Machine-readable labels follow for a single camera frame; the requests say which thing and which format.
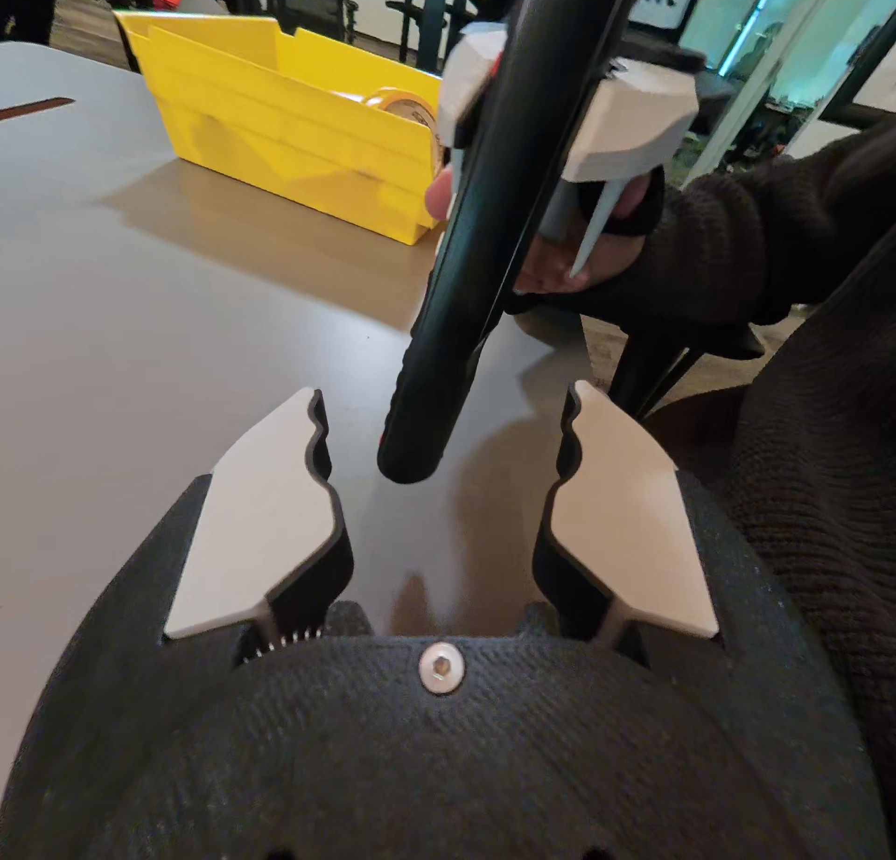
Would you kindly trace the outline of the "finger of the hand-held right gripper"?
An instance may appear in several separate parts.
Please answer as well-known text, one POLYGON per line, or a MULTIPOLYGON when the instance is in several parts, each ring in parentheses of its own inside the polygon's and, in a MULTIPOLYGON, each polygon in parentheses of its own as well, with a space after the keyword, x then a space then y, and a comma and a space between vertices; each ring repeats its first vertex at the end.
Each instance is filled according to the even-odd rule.
POLYGON ((462 122, 485 90, 505 43, 503 22, 474 22, 461 30, 442 68, 438 94, 437 137, 443 148, 462 147, 462 122))
POLYGON ((568 151, 566 182, 615 182, 670 160, 699 110, 696 78, 668 68, 619 68, 599 83, 568 151))

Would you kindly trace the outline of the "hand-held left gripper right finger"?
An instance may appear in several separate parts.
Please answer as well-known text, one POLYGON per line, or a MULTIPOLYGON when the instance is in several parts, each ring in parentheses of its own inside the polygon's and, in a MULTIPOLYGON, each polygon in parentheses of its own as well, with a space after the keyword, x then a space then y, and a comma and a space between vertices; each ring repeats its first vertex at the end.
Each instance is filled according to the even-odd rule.
POLYGON ((621 640, 630 625, 646 623, 716 637, 676 464, 584 380, 568 388, 561 434, 532 558, 561 636, 621 640))

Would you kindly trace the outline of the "person's right forearm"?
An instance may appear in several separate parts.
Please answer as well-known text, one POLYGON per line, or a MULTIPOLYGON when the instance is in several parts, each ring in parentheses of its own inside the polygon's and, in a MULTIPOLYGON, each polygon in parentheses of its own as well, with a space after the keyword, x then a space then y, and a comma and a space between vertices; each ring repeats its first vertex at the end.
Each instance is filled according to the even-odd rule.
POLYGON ((577 293, 511 294, 583 315, 700 326, 769 324, 830 297, 894 240, 890 119, 799 160, 666 190, 657 227, 620 275, 577 293))

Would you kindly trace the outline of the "black remote control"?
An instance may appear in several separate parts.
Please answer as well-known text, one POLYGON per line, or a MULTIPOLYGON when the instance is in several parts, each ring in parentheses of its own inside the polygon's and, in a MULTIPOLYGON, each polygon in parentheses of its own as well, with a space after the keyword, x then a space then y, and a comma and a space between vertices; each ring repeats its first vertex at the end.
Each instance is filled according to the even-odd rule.
POLYGON ((635 0, 517 0, 377 454, 399 485, 435 472, 478 356, 635 0))

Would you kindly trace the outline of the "yellow tape roll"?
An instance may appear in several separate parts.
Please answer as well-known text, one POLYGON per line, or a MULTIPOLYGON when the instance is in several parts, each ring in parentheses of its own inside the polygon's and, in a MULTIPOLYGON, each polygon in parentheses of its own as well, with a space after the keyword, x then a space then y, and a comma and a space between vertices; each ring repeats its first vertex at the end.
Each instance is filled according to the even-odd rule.
POLYGON ((369 108, 380 110, 426 127, 431 138, 433 175, 440 173, 443 164, 443 149, 437 135, 435 112, 431 104, 415 93, 400 90, 393 86, 381 87, 362 98, 361 103, 369 108))

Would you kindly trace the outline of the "yellow plastic bin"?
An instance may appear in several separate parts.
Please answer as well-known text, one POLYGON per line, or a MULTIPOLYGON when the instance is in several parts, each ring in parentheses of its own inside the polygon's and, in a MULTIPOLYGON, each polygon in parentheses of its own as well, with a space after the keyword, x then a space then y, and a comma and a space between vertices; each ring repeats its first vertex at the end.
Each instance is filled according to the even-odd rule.
POLYGON ((435 227, 428 129, 361 103, 440 79, 273 18, 116 10, 181 159, 404 245, 435 227))

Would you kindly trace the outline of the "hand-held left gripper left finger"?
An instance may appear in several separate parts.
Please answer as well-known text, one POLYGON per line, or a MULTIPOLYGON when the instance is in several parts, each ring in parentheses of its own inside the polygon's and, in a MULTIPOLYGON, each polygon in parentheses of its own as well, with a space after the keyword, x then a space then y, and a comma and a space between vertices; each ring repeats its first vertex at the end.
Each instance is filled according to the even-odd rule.
POLYGON ((171 640, 249 622, 263 640, 310 638, 354 563, 330 484, 322 392, 305 388, 218 461, 165 623, 171 640))

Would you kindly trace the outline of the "person's right hand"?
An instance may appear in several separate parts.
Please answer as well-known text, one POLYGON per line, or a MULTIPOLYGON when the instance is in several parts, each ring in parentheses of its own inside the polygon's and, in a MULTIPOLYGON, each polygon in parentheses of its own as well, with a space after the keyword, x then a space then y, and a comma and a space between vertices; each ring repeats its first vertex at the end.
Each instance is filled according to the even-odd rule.
MULTIPOLYGON (((425 205, 427 212, 436 220, 444 221, 449 216, 452 178, 449 165, 427 188, 425 205)), ((626 185, 614 210, 617 218, 627 218, 637 210, 644 201, 650 182, 649 175, 640 175, 626 185)), ((583 268, 572 275, 587 225, 581 212, 575 210, 568 219, 566 235, 560 244, 536 235, 515 288, 530 294, 581 292, 620 275, 637 260, 644 248, 644 237, 617 236, 605 231, 592 248, 583 268)))

